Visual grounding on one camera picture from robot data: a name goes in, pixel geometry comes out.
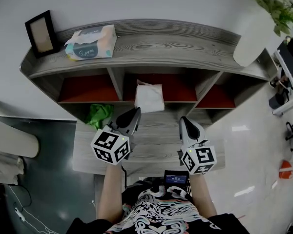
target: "gray cloth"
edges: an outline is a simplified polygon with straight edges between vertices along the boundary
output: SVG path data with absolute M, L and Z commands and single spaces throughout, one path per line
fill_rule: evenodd
M 16 155 L 0 153 L 0 183 L 18 184 L 17 174 L 24 173 L 23 159 Z

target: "blue screen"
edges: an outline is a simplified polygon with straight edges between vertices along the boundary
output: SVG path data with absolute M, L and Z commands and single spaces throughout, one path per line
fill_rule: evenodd
M 168 184 L 185 184 L 186 182 L 186 175 L 166 175 L 166 183 Z

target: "white marker cube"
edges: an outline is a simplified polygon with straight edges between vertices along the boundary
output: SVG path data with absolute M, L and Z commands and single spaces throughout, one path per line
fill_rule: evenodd
M 181 160 L 191 175 L 207 173 L 217 163 L 213 146 L 187 148 L 183 153 Z
M 99 129 L 91 147 L 97 159 L 117 165 L 130 153 L 129 137 Z

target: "t-shirt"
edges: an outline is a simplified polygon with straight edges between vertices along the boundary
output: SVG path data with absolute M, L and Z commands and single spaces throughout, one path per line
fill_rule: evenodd
M 190 234 L 239 233 L 248 234 L 233 214 L 216 215 L 206 219 L 199 215 L 191 197 L 179 187 L 156 186 L 141 192 L 138 187 L 123 195 L 123 219 L 113 225 L 99 219 L 83 223 L 76 218 L 67 234 Z

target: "tiled floor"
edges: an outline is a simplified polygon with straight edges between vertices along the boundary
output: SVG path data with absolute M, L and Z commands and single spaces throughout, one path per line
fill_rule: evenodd
M 208 136 L 225 140 L 226 168 L 206 175 L 214 204 L 219 214 L 244 216 L 240 221 L 251 234 L 283 234 L 293 221 L 293 178 L 278 179 L 282 160 L 293 161 L 284 139 L 286 122 L 293 124 L 293 109 L 281 118 L 274 116 L 268 106 L 273 93 L 266 85 L 207 129 Z M 246 189 L 253 190 L 235 196 Z
M 282 160 L 293 161 L 289 143 L 284 140 L 286 122 L 293 123 L 293 109 L 281 118 L 272 115 L 268 100 L 273 93 L 271 87 L 265 86 L 207 129 L 208 137 L 225 142 L 226 168 L 206 174 L 217 211 L 241 217 L 251 234 L 284 234 L 293 221 L 293 178 L 278 179 Z M 41 162 L 29 161 L 27 173 L 21 177 L 33 197 L 28 210 L 59 233 L 65 233 L 74 217 L 83 221 L 95 218 L 93 177 L 71 169 L 74 125 L 44 123 L 40 129 L 36 121 L 32 126 L 17 123 L 17 119 L 10 122 L 43 138 L 44 150 L 48 150 L 40 153 Z M 272 189 L 276 180 L 278 184 Z M 249 193 L 236 194 L 243 190 Z M 13 201 L 8 196 L 9 205 Z M 16 217 L 13 209 L 10 214 Z M 29 231 L 17 218 L 13 223 L 18 233 Z

